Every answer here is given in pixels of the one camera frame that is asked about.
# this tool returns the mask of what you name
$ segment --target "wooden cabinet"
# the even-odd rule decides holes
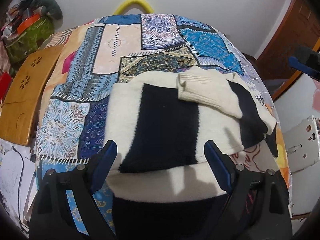
[[[311,49],[320,36],[320,24],[303,0],[292,0],[270,43],[257,60],[262,80],[289,79],[295,72],[288,65],[297,45]]]

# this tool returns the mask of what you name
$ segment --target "red fabric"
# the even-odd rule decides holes
[[[66,73],[66,72],[69,71],[71,61],[72,61],[73,58],[75,57],[75,54],[76,54],[76,51],[73,52],[73,53],[71,53],[68,57],[66,57],[66,59],[65,59],[64,62],[63,62],[63,67],[62,67],[61,74],[64,74],[64,73]]]
[[[9,88],[11,82],[11,77],[7,72],[4,72],[0,76],[0,99],[4,100],[4,96]]]
[[[92,22],[94,22],[94,20],[92,20],[92,21],[90,21],[90,22],[87,22],[86,24],[89,24],[89,23],[92,23]],[[84,24],[84,25],[86,25],[86,24]]]

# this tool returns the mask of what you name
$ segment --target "black fabric patch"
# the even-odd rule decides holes
[[[199,240],[214,228],[228,195],[178,203],[143,203],[113,198],[118,240]]]
[[[242,145],[245,149],[264,140],[268,127],[261,120],[255,102],[248,90],[238,83],[228,81],[231,90],[239,99],[242,117],[239,120]]]
[[[185,28],[188,28],[188,29],[192,29],[192,30],[195,30],[195,31],[201,31],[201,32],[208,32],[208,33],[217,33],[214,29],[203,29],[203,28],[199,28],[199,27],[195,27],[195,26],[192,26],[192,25],[177,25],[177,29],[178,30],[182,30],[182,29],[185,29]]]
[[[178,100],[178,90],[144,84],[135,135],[121,173],[196,164],[198,104]]]
[[[270,152],[274,157],[278,157],[278,147],[277,147],[277,141],[276,141],[276,131],[277,131],[277,125],[274,127],[272,133],[270,135],[266,136],[266,143],[269,147]]]

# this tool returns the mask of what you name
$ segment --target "yellow handle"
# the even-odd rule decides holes
[[[140,5],[145,10],[145,13],[154,13],[154,10],[151,8],[151,6],[147,3],[146,0],[125,0],[122,4],[120,4],[120,6],[114,12],[113,15],[122,14],[128,6],[134,3]]]

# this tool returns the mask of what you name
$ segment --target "blue clip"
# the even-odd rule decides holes
[[[319,75],[319,71],[316,71],[315,69],[308,67],[306,65],[303,65],[302,63],[300,63],[298,61],[298,59],[296,57],[289,57],[288,58],[288,62],[290,67],[299,70],[307,75],[309,75],[310,77],[316,77],[317,75]]]
[[[231,194],[233,190],[232,184],[235,178],[235,165],[233,161],[228,155],[224,155],[212,140],[204,144],[204,156],[220,188],[228,194]]]
[[[92,182],[90,191],[94,194],[97,190],[101,189],[104,181],[113,165],[117,156],[117,144],[114,141],[107,141],[99,154],[102,158],[92,174]]]

